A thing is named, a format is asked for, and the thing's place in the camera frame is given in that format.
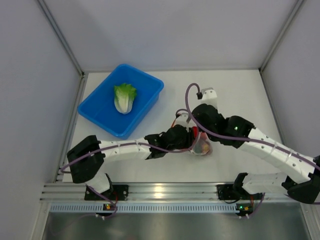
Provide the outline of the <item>clear zip top bag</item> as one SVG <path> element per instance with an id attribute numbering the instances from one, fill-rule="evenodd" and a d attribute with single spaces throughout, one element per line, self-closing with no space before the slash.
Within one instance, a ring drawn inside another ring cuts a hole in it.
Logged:
<path id="1" fill-rule="evenodd" d="M 190 153 L 196 156 L 208 156 L 212 153 L 213 149 L 207 134 L 205 132 L 201 132 L 186 113 L 179 114 L 173 121 L 171 127 L 174 127 L 176 125 L 181 125 L 193 130 L 195 144 L 189 151 Z"/>

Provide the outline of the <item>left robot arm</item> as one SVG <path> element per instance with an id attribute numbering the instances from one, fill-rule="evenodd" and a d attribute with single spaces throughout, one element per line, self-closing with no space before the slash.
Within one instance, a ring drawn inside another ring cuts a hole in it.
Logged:
<path id="1" fill-rule="evenodd" d="M 124 160 L 159 159 L 168 153 L 191 150 L 198 138 L 196 127 L 175 125 L 166 132 L 149 134 L 136 140 L 102 141 L 89 135 L 67 152 L 67 168 L 74 184 L 86 184 L 102 200 L 113 194 L 105 164 Z"/>

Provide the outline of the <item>fake green lettuce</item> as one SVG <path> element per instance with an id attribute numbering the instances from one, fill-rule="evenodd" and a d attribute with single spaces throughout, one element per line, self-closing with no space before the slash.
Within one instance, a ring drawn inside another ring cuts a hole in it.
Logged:
<path id="1" fill-rule="evenodd" d="M 115 85 L 114 90 L 114 106 L 121 114 L 128 114 L 133 107 L 133 102 L 137 96 L 137 89 L 131 84 L 122 83 Z"/>

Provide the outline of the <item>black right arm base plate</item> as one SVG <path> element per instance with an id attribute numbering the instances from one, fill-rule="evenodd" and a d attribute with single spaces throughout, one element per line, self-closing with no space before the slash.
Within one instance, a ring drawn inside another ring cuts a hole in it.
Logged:
<path id="1" fill-rule="evenodd" d="M 250 194 L 242 187 L 233 184 L 219 184 L 216 187 L 218 199 L 222 201 L 250 200 Z"/>

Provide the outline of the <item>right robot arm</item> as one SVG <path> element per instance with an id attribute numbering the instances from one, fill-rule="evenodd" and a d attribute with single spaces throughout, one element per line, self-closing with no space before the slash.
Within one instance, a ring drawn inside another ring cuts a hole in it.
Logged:
<path id="1" fill-rule="evenodd" d="M 233 186 L 240 199 L 257 193 L 282 193 L 305 204 L 320 193 L 320 158 L 298 153 L 273 140 L 243 117 L 223 117 L 206 103 L 192 111 L 193 119 L 213 142 L 250 153 L 277 168 L 275 174 L 240 173 Z"/>

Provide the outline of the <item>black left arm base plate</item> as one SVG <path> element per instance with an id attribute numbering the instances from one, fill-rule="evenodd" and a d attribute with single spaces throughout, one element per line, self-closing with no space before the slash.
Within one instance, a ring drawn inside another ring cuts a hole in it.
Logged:
<path id="1" fill-rule="evenodd" d="M 129 186 L 126 184 L 114 184 L 112 189 L 101 193 L 102 196 L 111 201 L 126 201 L 128 198 Z M 88 186 L 86 186 L 85 201 L 104 201 L 105 199 L 94 193 Z"/>

